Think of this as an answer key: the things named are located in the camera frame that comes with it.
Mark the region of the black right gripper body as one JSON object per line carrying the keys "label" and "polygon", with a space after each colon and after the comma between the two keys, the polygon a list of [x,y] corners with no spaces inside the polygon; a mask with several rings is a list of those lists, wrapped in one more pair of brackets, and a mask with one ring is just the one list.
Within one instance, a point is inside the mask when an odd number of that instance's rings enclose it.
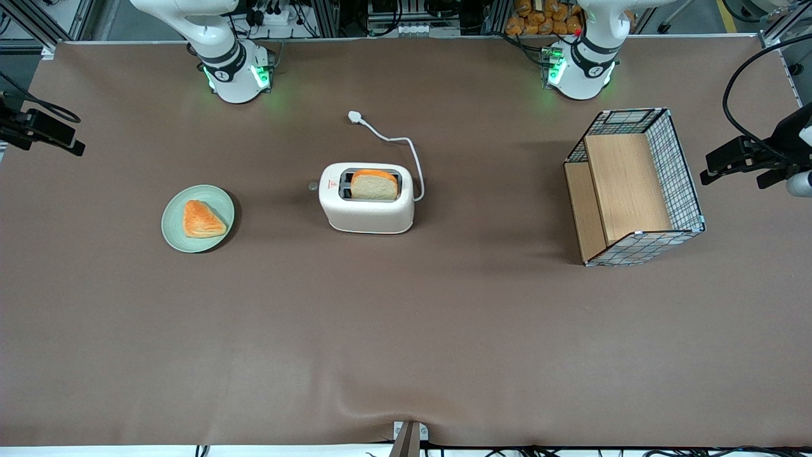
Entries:
{"label": "black right gripper body", "polygon": [[1,95],[1,130],[27,131],[28,114],[6,103],[6,96]]}

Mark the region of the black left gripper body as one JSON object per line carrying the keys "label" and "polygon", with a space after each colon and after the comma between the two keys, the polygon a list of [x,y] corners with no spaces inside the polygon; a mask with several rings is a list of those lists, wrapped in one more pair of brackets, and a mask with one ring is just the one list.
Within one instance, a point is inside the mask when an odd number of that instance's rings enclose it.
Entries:
{"label": "black left gripper body", "polygon": [[766,171],[788,168],[786,191],[794,197],[811,197],[811,104],[782,119],[760,152]]}

